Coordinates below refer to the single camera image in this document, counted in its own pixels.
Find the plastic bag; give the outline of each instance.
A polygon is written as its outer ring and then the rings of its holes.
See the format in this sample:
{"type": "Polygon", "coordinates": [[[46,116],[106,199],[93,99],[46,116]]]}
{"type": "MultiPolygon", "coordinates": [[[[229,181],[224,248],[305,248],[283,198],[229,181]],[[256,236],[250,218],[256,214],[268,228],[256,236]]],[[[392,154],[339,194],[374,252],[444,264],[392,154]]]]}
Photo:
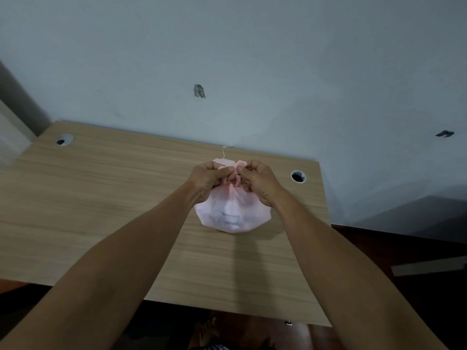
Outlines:
{"type": "Polygon", "coordinates": [[[231,161],[217,158],[214,162],[222,164],[220,168],[235,167],[235,183],[223,179],[222,185],[211,190],[209,198],[195,205],[195,211],[204,226],[224,232],[247,232],[271,219],[271,208],[263,205],[252,192],[243,190],[238,166],[246,166],[244,161],[231,161]]]}

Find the desk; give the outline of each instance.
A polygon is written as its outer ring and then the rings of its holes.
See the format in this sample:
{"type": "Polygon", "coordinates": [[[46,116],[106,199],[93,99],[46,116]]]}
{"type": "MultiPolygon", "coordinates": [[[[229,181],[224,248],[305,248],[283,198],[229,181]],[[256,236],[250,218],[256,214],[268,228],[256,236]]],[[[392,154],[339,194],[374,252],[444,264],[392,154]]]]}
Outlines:
{"type": "MultiPolygon", "coordinates": [[[[270,165],[329,223],[318,162],[224,152],[270,165]],[[305,183],[290,178],[295,169],[305,172],[305,183]]],[[[55,122],[0,176],[0,278],[54,285],[90,247],[214,158],[222,158],[220,146],[55,122]],[[62,134],[74,141],[57,145],[62,134]]],[[[253,232],[228,234],[204,227],[192,210],[146,299],[329,325],[274,211],[253,232]]]]}

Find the person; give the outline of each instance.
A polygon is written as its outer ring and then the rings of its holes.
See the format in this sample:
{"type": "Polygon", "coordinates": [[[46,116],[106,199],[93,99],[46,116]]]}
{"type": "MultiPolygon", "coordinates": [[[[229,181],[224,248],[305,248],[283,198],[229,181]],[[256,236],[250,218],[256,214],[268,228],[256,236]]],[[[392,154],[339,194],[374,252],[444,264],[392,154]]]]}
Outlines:
{"type": "MultiPolygon", "coordinates": [[[[159,274],[193,206],[233,168],[207,162],[159,205],[92,247],[0,342],[0,350],[109,349],[159,274]]],[[[300,268],[346,349],[446,349],[384,273],[313,216],[259,161],[242,187],[276,209],[300,268]]]]}

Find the pink plastic bag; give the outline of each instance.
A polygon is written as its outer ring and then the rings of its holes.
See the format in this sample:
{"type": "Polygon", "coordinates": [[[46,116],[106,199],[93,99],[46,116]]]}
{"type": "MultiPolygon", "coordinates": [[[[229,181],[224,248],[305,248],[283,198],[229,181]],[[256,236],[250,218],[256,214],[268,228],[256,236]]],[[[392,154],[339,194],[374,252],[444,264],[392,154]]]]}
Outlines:
{"type": "Polygon", "coordinates": [[[238,166],[246,166],[244,161],[231,161],[216,158],[214,162],[222,164],[220,168],[235,167],[235,183],[224,178],[222,185],[211,190],[209,198],[195,205],[195,211],[204,226],[224,232],[247,232],[271,219],[271,208],[263,205],[252,192],[246,192],[240,185],[237,175],[238,166]]]}

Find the hand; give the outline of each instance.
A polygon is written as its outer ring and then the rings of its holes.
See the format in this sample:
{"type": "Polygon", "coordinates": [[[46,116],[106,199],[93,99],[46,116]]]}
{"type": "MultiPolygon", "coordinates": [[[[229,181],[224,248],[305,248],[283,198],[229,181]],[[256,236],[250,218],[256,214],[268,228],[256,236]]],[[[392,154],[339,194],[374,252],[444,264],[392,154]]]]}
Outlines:
{"type": "Polygon", "coordinates": [[[243,189],[253,191],[266,206],[272,206],[277,194],[283,190],[271,168],[260,161],[250,161],[246,168],[237,167],[237,172],[242,177],[243,189]]]}
{"type": "Polygon", "coordinates": [[[195,166],[191,171],[191,175],[187,180],[196,192],[195,204],[205,202],[211,193],[211,189],[218,187],[222,178],[230,175],[233,167],[224,167],[219,169],[221,164],[217,162],[205,162],[195,166]]]}

